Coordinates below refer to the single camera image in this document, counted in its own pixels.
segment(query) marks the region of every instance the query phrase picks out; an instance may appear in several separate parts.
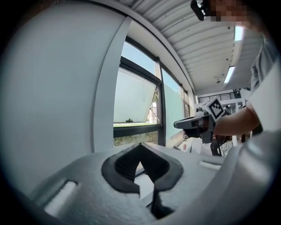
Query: corrugated metal ceiling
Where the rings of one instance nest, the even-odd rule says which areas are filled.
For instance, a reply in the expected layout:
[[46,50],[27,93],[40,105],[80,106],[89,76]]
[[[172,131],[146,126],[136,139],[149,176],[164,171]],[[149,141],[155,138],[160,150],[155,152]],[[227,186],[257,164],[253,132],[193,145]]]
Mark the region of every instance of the corrugated metal ceiling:
[[[197,19],[186,0],[119,0],[149,20],[171,43],[184,63],[196,91],[221,91],[234,49],[234,27]],[[230,86],[249,83],[249,72],[261,38],[246,32]]]

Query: gray shirt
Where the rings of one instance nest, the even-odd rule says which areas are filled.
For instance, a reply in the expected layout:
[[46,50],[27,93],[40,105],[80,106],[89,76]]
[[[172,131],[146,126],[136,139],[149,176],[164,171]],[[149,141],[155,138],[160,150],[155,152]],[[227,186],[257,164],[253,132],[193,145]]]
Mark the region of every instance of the gray shirt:
[[251,93],[259,87],[264,77],[270,71],[279,53],[273,40],[264,39],[259,54],[252,65]]

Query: human arm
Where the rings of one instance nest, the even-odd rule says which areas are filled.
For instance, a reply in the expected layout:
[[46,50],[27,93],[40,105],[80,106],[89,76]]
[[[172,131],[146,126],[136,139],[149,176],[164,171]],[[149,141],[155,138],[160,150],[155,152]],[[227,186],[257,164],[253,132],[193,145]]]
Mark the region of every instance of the human arm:
[[230,116],[221,117],[213,130],[215,135],[242,135],[259,125],[259,118],[251,105]]

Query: fluorescent light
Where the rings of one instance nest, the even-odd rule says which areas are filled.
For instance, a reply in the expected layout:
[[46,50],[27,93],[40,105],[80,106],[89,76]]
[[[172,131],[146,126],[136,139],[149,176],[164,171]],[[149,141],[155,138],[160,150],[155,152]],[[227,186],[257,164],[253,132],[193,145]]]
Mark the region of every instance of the fluorescent light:
[[224,83],[228,83],[229,82],[229,79],[231,78],[234,69],[235,69],[235,66],[229,67],[228,73],[227,73],[227,77],[225,78]]
[[244,32],[243,27],[241,27],[241,26],[236,26],[236,27],[235,27],[235,37],[234,37],[234,41],[242,40],[242,38],[243,38],[243,32]]

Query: railing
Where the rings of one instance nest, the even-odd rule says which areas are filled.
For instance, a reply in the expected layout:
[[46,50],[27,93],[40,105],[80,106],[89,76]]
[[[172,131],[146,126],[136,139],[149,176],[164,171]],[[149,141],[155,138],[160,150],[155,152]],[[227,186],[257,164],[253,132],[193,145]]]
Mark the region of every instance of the railing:
[[225,94],[210,95],[210,96],[198,98],[198,102],[199,103],[205,103],[205,102],[207,102],[210,99],[213,99],[215,97],[217,97],[220,101],[222,101],[222,100],[241,98],[241,95],[240,95],[239,91],[225,93]]

